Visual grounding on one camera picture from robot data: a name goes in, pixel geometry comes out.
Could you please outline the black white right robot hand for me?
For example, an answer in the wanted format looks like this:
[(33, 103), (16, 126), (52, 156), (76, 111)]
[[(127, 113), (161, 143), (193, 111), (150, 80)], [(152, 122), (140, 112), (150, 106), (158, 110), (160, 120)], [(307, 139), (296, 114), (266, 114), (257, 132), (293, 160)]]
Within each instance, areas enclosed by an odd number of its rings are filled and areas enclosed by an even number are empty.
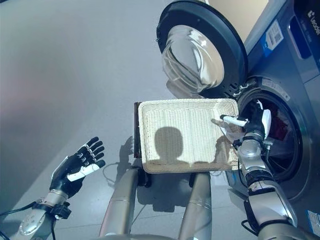
[[(260, 100), (256, 100), (250, 118), (222, 114), (220, 119), (222, 120), (220, 129), (231, 142), (240, 140), (248, 134), (258, 135), (264, 141), (270, 132), (272, 114), (269, 109), (264, 109)], [(231, 125), (242, 127), (245, 132), (231, 132)]]

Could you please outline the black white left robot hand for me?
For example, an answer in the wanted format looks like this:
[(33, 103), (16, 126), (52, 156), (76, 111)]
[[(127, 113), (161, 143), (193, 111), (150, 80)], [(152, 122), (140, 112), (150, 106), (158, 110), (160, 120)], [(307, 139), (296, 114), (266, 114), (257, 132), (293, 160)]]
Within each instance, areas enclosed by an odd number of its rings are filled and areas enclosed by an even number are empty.
[(73, 197), (81, 189), (86, 176), (105, 166), (104, 150), (103, 142), (96, 136), (74, 154), (66, 156), (53, 171), (49, 189)]

